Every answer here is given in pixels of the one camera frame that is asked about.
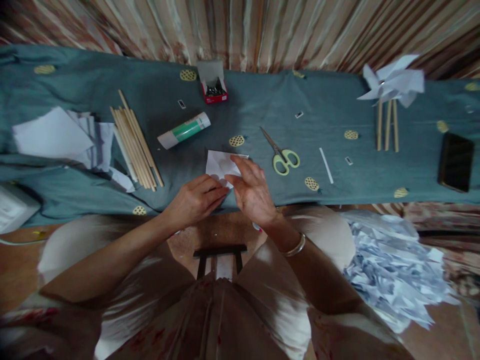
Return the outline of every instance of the smartphone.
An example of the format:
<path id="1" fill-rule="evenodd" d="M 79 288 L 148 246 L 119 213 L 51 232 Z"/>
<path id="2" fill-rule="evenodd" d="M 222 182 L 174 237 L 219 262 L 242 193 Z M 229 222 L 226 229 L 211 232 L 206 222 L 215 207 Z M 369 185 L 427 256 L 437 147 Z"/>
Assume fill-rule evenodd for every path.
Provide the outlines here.
<path id="1" fill-rule="evenodd" d="M 438 183 L 468 193 L 474 160 L 474 142 L 447 132 L 443 137 Z"/>

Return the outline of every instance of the green glue stick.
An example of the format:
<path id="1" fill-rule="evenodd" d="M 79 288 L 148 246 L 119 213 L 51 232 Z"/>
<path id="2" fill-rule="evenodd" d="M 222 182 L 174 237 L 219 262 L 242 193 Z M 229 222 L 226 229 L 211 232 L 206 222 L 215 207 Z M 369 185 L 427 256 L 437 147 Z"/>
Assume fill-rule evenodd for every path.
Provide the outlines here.
<path id="1" fill-rule="evenodd" d="M 174 127 L 172 130 L 163 133 L 157 139 L 168 150 L 209 126 L 210 119 L 206 113 L 202 112 L 183 124 Z"/>

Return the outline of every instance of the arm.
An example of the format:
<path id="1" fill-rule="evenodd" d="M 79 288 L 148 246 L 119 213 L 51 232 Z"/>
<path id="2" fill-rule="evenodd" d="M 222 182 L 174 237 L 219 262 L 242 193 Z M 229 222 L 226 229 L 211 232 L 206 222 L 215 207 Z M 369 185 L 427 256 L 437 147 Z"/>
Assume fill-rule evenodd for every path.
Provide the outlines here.
<path id="1" fill-rule="evenodd" d="M 295 248 L 301 238 L 293 226 L 277 212 L 270 196 L 265 174 L 257 164 L 248 159 L 232 156 L 242 177 L 226 175 L 234 186 L 240 210 L 261 226 L 282 253 Z M 287 257 L 308 300 L 326 314 L 352 312 L 363 301 L 340 271 L 310 240 L 298 254 Z"/>
<path id="2" fill-rule="evenodd" d="M 40 292 L 71 303 L 96 299 L 114 289 L 147 255 L 178 230 L 206 218 L 229 189 L 202 175 L 185 184 L 157 217 L 87 256 Z"/>

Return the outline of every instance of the striped curtain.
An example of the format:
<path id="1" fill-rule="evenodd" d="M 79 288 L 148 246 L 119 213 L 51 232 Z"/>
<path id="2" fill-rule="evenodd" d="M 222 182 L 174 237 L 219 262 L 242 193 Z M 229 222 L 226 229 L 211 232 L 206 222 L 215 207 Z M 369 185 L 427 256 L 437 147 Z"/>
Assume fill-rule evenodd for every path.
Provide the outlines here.
<path id="1" fill-rule="evenodd" d="M 360 73 L 404 54 L 429 79 L 480 74 L 479 0 L 8 0 L 0 44 L 226 69 Z"/>

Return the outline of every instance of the red box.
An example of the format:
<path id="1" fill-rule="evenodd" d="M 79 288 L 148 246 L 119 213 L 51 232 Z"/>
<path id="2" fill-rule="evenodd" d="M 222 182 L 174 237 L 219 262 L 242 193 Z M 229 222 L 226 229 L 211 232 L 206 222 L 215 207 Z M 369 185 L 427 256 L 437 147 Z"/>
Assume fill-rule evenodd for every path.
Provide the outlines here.
<path id="1" fill-rule="evenodd" d="M 224 63 L 221 60 L 199 61 L 197 63 L 198 77 L 200 78 L 203 97 L 207 104 L 221 103 L 228 101 L 229 92 L 224 81 Z M 224 94 L 218 96 L 207 96 L 207 84 L 215 86 L 217 79 L 220 80 Z"/>

